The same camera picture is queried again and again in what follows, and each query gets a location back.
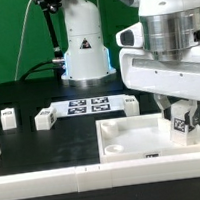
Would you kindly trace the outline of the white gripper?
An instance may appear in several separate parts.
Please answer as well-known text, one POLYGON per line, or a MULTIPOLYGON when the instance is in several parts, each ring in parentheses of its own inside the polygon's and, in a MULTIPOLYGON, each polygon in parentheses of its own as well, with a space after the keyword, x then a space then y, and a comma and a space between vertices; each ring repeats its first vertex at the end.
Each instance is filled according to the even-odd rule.
POLYGON ((189 102, 188 117, 189 131, 194 131, 200 122, 200 45, 186 50, 182 61, 160 62, 151 53, 133 48, 122 48, 119 59, 124 84, 129 89, 155 93, 162 117, 171 106, 166 95, 193 100, 189 102))

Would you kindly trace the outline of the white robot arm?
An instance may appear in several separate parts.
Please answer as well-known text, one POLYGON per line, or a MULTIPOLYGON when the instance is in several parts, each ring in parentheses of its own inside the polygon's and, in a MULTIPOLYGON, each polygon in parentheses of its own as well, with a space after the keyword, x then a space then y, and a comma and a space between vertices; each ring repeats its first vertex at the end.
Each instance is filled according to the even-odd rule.
MULTIPOLYGON (((120 0, 138 9, 139 21, 116 34, 121 77, 128 88, 185 98, 194 114, 200 101, 200 0, 120 0)), ((101 42, 98 9, 63 0, 72 83, 102 79, 114 71, 101 42)))

